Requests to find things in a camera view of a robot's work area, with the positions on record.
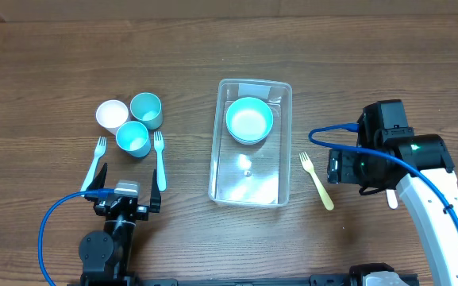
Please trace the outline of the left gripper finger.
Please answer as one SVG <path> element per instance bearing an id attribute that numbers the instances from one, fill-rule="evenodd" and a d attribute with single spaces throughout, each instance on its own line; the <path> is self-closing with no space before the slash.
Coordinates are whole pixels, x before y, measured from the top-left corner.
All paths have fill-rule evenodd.
<path id="1" fill-rule="evenodd" d="M 105 199 L 107 197 L 107 192 L 104 191 L 106 174 L 108 170 L 108 165 L 105 163 L 96 177 L 92 182 L 87 186 L 87 191 L 95 191 L 94 194 L 85 195 L 84 198 L 88 201 L 99 201 L 100 199 Z"/>
<path id="2" fill-rule="evenodd" d="M 161 207 L 161 193 L 157 182 L 157 171 L 153 170 L 151 196 L 149 203 L 150 213 L 159 213 Z"/>

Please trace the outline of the white spoon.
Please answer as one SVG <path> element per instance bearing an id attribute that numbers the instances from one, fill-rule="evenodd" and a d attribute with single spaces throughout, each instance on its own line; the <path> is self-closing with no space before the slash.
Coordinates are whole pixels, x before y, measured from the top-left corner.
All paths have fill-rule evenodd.
<path id="1" fill-rule="evenodd" d="M 386 190 L 386 197 L 387 197 L 387 205 L 390 209 L 397 209 L 398 208 L 398 200 L 395 194 L 395 191 L 392 189 Z"/>

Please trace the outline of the blue cup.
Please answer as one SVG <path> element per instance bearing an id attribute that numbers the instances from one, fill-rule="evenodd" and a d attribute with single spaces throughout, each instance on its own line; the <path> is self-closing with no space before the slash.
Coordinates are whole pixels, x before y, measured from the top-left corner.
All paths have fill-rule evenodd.
<path id="1" fill-rule="evenodd" d="M 116 133 L 116 142 L 120 149 L 133 157 L 146 157 L 151 149 L 149 131 L 140 122 L 124 123 Z"/>

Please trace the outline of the yellow fork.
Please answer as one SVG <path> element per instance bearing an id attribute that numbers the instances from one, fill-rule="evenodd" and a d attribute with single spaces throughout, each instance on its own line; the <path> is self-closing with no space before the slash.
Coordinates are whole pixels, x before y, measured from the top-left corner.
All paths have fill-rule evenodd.
<path id="1" fill-rule="evenodd" d="M 315 187 L 318 190 L 318 194 L 321 198 L 321 201 L 326 210 L 332 211 L 334 209 L 334 203 L 331 200 L 328 192 L 326 191 L 325 187 L 323 186 L 322 182 L 318 178 L 318 175 L 315 172 L 314 165 L 311 159 L 308 157 L 306 152 L 300 152 L 299 158 L 302 164 L 303 169 L 308 172 L 314 182 Z"/>

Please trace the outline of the blue bowl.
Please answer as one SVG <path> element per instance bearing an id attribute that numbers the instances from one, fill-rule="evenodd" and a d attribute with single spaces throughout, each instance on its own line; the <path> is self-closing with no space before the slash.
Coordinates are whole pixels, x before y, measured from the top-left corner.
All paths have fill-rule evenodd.
<path id="1" fill-rule="evenodd" d="M 229 105 L 226 115 L 227 129 L 261 128 L 271 130 L 274 116 L 271 107 L 263 100 L 244 97 Z"/>

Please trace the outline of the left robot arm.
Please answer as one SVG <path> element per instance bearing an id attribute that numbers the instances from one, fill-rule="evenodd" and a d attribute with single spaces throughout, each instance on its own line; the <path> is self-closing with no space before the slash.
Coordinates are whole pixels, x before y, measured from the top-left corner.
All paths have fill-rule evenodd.
<path id="1" fill-rule="evenodd" d="M 102 230 L 87 234 L 79 243 L 79 258 L 83 263 L 81 285 L 143 285 L 134 272 L 129 271 L 133 232 L 138 221 L 147 221 L 151 213 L 158 213 L 161 194 L 157 171 L 152 175 L 149 204 L 138 203 L 138 182 L 120 180 L 114 189 L 105 188 L 108 167 L 101 171 L 83 193 L 92 202 L 96 215 L 105 219 Z"/>

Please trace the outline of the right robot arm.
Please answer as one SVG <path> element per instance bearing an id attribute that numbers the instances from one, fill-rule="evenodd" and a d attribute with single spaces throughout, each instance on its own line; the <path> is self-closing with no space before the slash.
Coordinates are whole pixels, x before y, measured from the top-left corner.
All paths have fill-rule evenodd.
<path id="1" fill-rule="evenodd" d="M 436 134 L 329 143 L 328 181 L 360 193 L 393 189 L 409 211 L 433 280 L 458 285 L 458 184 L 454 163 Z"/>

